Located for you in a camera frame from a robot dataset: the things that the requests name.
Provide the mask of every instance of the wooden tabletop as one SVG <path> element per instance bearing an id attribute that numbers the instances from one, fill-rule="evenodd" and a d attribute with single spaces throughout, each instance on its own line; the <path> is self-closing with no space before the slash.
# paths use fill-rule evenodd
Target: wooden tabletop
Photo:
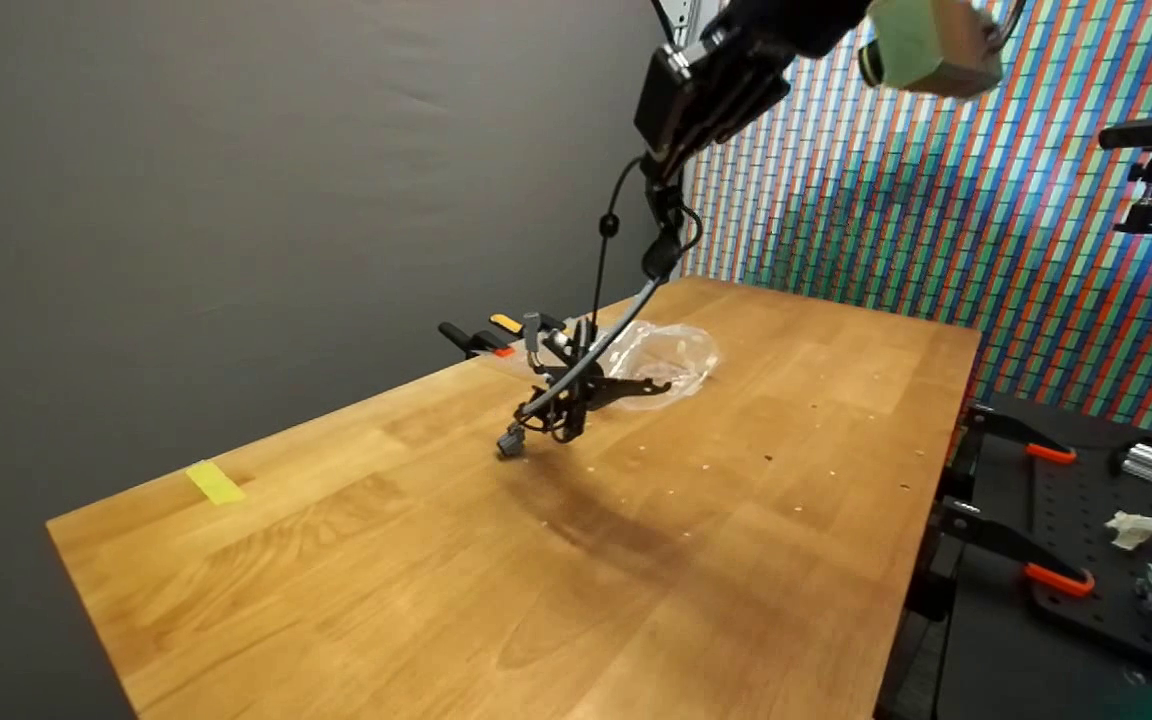
<path id="1" fill-rule="evenodd" d="M 475 359 L 47 525 L 143 717 L 869 717 L 977 332 L 699 278 L 722 363 L 571 445 Z"/>

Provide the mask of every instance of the clear plastic bag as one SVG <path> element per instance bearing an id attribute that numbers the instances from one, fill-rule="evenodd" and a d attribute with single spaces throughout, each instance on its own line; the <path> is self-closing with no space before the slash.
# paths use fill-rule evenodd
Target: clear plastic bag
<path id="1" fill-rule="evenodd" d="M 627 410 L 658 410 L 699 392 L 718 361 L 717 342 L 700 328 L 634 320 L 608 347 L 602 367 L 613 378 L 670 382 L 669 392 L 662 395 L 616 401 L 616 407 Z"/>

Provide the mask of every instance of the orange clamp tip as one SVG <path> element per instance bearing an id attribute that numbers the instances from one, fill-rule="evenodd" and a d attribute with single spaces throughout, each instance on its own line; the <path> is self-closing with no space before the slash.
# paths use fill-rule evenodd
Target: orange clamp tip
<path id="1" fill-rule="evenodd" d="M 1073 597 L 1087 597 L 1096 588 L 1096 578 L 1092 577 L 1092 574 L 1083 570 L 1083 575 L 1086 579 L 1079 583 L 1077 579 L 1067 578 L 1064 575 L 1053 573 L 1040 564 L 1033 564 L 1033 562 L 1025 564 L 1025 577 Z"/>
<path id="2" fill-rule="evenodd" d="M 1043 457 L 1043 460 L 1055 462 L 1058 465 L 1073 465 L 1074 461 L 1078 460 L 1076 452 L 1052 450 L 1051 447 L 1043 447 L 1040 445 L 1028 445 L 1025 446 L 1025 452 L 1034 457 Z"/>

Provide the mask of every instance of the crumpled paper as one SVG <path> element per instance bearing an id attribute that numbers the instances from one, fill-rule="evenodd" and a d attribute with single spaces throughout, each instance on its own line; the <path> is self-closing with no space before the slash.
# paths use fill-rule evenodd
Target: crumpled paper
<path id="1" fill-rule="evenodd" d="M 1149 515 L 1132 515 L 1119 510 L 1105 526 L 1117 530 L 1119 537 L 1114 538 L 1113 544 L 1123 550 L 1135 550 L 1152 537 L 1152 518 Z"/>

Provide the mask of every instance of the striped backdrop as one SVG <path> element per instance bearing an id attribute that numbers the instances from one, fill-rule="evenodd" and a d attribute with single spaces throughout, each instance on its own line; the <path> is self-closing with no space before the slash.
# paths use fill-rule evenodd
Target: striped backdrop
<path id="1" fill-rule="evenodd" d="M 791 65 L 785 103 L 696 159 L 685 273 L 970 325 L 975 397 L 1152 429 L 1152 236 L 1111 227 L 1137 156 L 1096 143 L 1152 115 L 1152 0 L 1030 0 L 1018 35 L 973 104 L 865 88 L 867 25 Z"/>

